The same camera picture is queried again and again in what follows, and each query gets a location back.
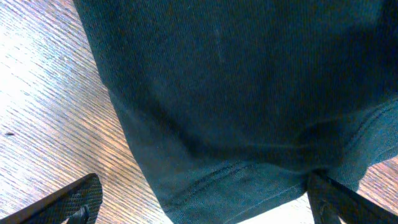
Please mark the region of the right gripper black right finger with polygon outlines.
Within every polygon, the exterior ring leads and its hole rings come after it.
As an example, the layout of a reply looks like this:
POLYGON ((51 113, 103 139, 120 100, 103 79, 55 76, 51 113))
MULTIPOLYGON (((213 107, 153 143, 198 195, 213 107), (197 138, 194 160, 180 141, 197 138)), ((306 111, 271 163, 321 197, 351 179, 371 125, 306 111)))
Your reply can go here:
POLYGON ((308 176, 307 194, 315 224, 397 224, 397 215, 322 173, 308 176))

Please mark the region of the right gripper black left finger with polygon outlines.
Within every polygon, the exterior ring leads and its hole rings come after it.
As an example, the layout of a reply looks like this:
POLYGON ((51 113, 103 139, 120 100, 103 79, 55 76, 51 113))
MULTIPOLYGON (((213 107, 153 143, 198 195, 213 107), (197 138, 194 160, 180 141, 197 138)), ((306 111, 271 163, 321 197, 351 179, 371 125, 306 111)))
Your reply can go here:
POLYGON ((102 202, 100 179, 91 173, 1 219, 1 224, 94 224, 102 202))

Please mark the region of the dark green cloth garment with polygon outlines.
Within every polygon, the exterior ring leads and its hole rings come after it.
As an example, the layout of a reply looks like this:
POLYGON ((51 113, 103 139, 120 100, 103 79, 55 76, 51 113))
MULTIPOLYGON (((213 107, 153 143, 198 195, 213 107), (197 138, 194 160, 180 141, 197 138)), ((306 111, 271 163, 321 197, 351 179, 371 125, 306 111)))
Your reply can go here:
POLYGON ((397 155, 397 2, 78 0, 127 143, 174 223, 237 223, 397 155))

